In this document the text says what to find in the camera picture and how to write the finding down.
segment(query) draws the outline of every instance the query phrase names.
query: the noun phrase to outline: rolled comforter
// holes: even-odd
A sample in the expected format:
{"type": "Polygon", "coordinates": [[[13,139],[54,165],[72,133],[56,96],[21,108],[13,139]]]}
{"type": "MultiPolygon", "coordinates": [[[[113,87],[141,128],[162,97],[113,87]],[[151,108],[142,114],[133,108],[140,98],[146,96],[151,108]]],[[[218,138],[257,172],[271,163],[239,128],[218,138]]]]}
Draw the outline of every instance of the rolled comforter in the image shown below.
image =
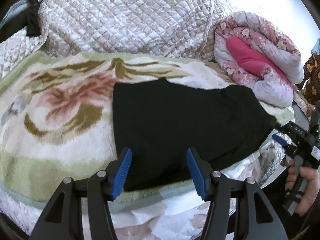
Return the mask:
{"type": "Polygon", "coordinates": [[[303,80],[301,55],[293,41],[253,13],[236,12],[218,25],[214,56],[233,81],[274,106],[290,106],[292,84],[303,80]]]}

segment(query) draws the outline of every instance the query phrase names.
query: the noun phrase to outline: pink floral comforter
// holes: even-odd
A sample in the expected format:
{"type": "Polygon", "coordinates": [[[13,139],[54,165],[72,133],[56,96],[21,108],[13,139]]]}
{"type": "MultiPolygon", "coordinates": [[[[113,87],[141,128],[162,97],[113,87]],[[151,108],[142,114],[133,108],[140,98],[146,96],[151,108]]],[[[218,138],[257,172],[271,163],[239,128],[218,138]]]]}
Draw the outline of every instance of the pink floral comforter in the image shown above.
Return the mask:
{"type": "Polygon", "coordinates": [[[293,41],[265,18],[245,11],[228,16],[217,26],[214,56],[234,82],[250,87],[258,100],[278,107],[292,104],[292,84],[300,83],[304,76],[301,55],[293,41]],[[226,44],[233,36],[270,59],[285,78],[267,63],[259,76],[240,67],[226,44]]]}

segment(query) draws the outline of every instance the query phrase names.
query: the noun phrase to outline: folded black shirt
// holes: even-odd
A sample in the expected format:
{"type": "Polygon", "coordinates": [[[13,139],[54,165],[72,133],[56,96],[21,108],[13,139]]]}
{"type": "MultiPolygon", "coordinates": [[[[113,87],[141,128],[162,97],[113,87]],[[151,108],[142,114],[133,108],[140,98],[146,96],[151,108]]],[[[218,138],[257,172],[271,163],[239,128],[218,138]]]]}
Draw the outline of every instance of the folded black shirt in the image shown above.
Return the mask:
{"type": "Polygon", "coordinates": [[[132,150],[125,191],[190,179],[186,151],[195,147],[222,170],[258,150],[276,124],[252,90],[203,90],[159,79],[117,83],[113,94],[117,153],[132,150]]]}

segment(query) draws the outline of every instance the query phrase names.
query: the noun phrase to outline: pink fabric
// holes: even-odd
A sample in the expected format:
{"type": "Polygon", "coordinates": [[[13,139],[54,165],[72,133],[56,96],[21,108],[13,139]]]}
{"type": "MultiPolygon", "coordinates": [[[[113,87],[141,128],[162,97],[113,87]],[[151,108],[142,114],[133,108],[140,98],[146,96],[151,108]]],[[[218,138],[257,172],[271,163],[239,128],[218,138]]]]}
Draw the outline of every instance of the pink fabric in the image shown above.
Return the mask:
{"type": "Polygon", "coordinates": [[[291,82],[287,79],[281,69],[279,69],[269,58],[250,48],[248,44],[237,36],[226,39],[226,45],[238,65],[247,72],[263,80],[263,70],[266,65],[269,65],[283,80],[291,85],[291,82]]]}

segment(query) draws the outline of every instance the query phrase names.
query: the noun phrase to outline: white flower print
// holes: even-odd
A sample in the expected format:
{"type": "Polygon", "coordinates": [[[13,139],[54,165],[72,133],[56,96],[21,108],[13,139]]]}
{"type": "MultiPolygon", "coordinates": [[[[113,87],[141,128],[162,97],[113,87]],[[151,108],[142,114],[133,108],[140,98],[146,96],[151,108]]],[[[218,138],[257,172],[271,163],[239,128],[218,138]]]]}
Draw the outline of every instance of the white flower print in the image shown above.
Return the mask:
{"type": "Polygon", "coordinates": [[[244,30],[242,30],[242,35],[243,36],[249,36],[249,29],[244,29],[244,30]]]}
{"type": "Polygon", "coordinates": [[[283,43],[283,41],[278,41],[277,46],[278,46],[279,49],[286,50],[286,46],[283,43]]]}
{"type": "Polygon", "coordinates": [[[228,75],[232,75],[233,73],[234,73],[234,69],[233,68],[229,68],[229,69],[227,69],[227,73],[228,73],[228,75]]]}
{"type": "Polygon", "coordinates": [[[227,27],[227,25],[226,25],[226,23],[225,23],[225,22],[221,23],[221,25],[220,25],[220,26],[221,26],[221,29],[222,29],[222,30],[224,30],[224,29],[227,27]]]}

